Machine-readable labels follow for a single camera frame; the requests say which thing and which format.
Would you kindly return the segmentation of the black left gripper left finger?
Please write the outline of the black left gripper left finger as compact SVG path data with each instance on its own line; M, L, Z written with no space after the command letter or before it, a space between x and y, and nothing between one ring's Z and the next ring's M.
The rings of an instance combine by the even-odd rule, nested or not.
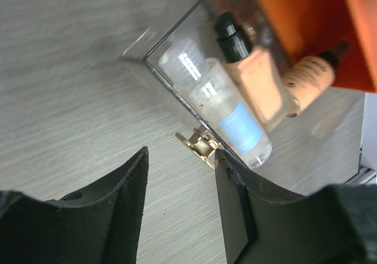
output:
M1 191L2 263L135 263L148 149L59 200Z

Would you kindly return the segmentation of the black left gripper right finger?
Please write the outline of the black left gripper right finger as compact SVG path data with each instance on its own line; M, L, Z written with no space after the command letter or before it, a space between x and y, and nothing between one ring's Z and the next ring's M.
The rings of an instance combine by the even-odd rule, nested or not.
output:
M228 263L375 263L376 186L284 189L216 151Z

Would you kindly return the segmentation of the beige foundation bottle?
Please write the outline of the beige foundation bottle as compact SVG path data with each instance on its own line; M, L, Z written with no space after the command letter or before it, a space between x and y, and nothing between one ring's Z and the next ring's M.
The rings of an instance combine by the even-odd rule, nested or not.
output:
M335 81L335 71L349 51L349 43L342 40L316 55L302 58L282 76L292 110L296 117L311 105Z

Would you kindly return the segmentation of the beige hexagonal bottle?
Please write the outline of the beige hexagonal bottle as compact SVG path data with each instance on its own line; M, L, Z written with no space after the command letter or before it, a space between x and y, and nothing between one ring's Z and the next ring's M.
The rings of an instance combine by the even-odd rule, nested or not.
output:
M263 128L271 132L288 115L290 103L270 50L254 45L230 12L217 17L214 30L225 70Z

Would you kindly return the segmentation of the transparent drawer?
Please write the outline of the transparent drawer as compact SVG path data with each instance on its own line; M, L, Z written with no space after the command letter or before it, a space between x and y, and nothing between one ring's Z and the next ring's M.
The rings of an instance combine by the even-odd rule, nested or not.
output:
M301 194L359 174L364 95L327 88L294 115L280 80L289 63L257 0L170 0L122 58L194 130L182 142L210 166L224 149Z

